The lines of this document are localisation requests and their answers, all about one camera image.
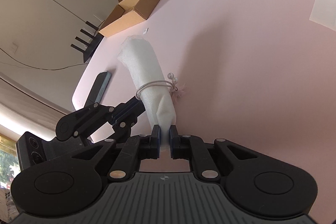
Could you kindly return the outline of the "black wifi router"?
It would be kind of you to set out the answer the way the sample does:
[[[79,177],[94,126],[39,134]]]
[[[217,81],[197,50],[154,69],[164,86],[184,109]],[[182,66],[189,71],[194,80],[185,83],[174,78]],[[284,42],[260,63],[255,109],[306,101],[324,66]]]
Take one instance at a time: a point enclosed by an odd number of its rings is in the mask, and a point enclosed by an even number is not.
[[[72,43],[71,48],[75,49],[76,51],[80,52],[83,56],[83,63],[88,63],[92,58],[93,54],[97,50],[98,46],[104,39],[104,35],[102,35],[99,30],[100,26],[96,26],[95,24],[91,23],[90,21],[86,21],[85,25],[94,30],[94,32],[89,32],[85,28],[82,28],[80,32],[87,37],[87,39],[80,38],[78,36],[75,37],[75,40],[79,42],[84,47],[81,48],[76,44]]]

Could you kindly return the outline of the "white label sticker sheet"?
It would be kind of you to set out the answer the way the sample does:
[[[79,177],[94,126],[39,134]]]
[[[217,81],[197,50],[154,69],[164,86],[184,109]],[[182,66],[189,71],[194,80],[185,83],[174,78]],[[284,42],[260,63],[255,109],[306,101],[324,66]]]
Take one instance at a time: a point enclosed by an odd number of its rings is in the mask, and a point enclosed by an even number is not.
[[[335,31],[336,0],[315,0],[309,20]]]

